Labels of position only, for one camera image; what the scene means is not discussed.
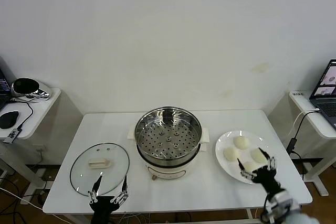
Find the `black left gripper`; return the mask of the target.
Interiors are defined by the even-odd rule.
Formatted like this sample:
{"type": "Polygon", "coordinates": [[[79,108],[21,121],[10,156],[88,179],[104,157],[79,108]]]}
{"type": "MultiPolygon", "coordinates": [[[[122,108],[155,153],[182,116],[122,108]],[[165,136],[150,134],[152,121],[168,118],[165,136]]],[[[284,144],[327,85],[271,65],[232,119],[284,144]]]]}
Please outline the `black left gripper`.
{"type": "Polygon", "coordinates": [[[91,224],[108,224],[110,223],[110,215],[112,212],[119,209],[128,198],[127,176],[125,176],[121,191],[114,197],[112,196],[98,196],[99,187],[101,184],[102,175],[93,184],[91,190],[88,191],[90,197],[89,206],[93,210],[93,217],[91,224]]]}

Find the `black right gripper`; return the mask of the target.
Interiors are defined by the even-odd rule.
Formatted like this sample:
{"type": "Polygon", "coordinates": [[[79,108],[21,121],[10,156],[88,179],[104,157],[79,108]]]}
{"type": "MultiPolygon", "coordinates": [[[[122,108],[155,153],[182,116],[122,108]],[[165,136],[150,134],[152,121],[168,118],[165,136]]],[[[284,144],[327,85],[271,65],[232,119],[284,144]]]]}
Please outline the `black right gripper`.
{"type": "Polygon", "coordinates": [[[255,162],[247,161],[242,163],[238,158],[240,174],[252,184],[261,184],[268,195],[275,195],[282,191],[281,185],[275,180],[277,172],[276,159],[263,149],[259,148],[259,150],[267,160],[267,165],[257,169],[255,162]]]}

